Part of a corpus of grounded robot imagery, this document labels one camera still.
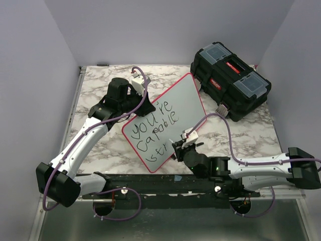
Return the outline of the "pink-framed whiteboard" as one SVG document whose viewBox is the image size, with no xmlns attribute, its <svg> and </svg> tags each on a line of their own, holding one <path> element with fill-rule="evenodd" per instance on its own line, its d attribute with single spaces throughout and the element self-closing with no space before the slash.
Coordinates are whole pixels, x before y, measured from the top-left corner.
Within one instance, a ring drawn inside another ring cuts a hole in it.
<svg viewBox="0 0 321 241">
<path fill-rule="evenodd" d="M 135 116 L 122 133 L 150 173 L 156 172 L 174 153 L 172 143 L 181 140 L 184 130 L 193 128 L 205 109 L 191 73 L 153 101 L 155 111 Z"/>
</svg>

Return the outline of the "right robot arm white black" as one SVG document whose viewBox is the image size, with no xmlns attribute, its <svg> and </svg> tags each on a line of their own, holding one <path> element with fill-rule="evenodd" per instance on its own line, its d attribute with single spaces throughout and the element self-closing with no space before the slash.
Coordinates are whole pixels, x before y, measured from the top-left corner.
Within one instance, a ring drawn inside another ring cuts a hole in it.
<svg viewBox="0 0 321 241">
<path fill-rule="evenodd" d="M 226 183 L 227 193 L 241 197 L 247 192 L 278 185 L 294 185 L 299 189 L 320 188 L 316 159 L 297 147 L 286 153 L 263 158 L 236 161 L 233 157 L 208 157 L 196 151 L 196 144 L 172 143 L 179 162 L 197 177 Z"/>
</svg>

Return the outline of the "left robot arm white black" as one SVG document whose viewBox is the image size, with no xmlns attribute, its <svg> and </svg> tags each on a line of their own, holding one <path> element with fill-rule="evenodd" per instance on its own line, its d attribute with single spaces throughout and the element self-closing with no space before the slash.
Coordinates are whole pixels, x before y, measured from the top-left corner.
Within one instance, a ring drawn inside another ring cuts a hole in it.
<svg viewBox="0 0 321 241">
<path fill-rule="evenodd" d="M 79 196 L 95 193 L 106 198 L 111 193 L 109 178 L 102 173 L 78 177 L 77 171 L 96 143 L 118 120 L 131 115 L 145 116 L 155 107 L 146 90 L 149 77 L 134 74 L 130 81 L 113 78 L 107 93 L 93 107 L 84 125 L 66 148 L 49 164 L 36 168 L 39 191 L 64 207 L 71 206 Z"/>
</svg>

